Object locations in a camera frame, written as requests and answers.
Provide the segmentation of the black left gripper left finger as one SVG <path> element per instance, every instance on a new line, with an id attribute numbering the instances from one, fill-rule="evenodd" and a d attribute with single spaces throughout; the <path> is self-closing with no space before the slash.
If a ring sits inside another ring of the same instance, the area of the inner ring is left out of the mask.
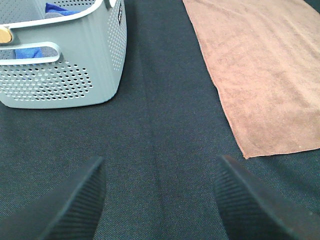
<path id="1" fill-rule="evenodd" d="M 65 182 L 0 223 L 2 240 L 92 240 L 104 208 L 104 159 L 92 157 Z"/>

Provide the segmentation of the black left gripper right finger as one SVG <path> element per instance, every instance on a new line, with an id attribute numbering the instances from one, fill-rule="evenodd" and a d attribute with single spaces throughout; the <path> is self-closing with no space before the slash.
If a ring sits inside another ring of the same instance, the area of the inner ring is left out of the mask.
<path id="1" fill-rule="evenodd" d="M 284 198 L 234 158 L 216 160 L 214 191 L 231 240 L 318 240 L 320 216 Z"/>

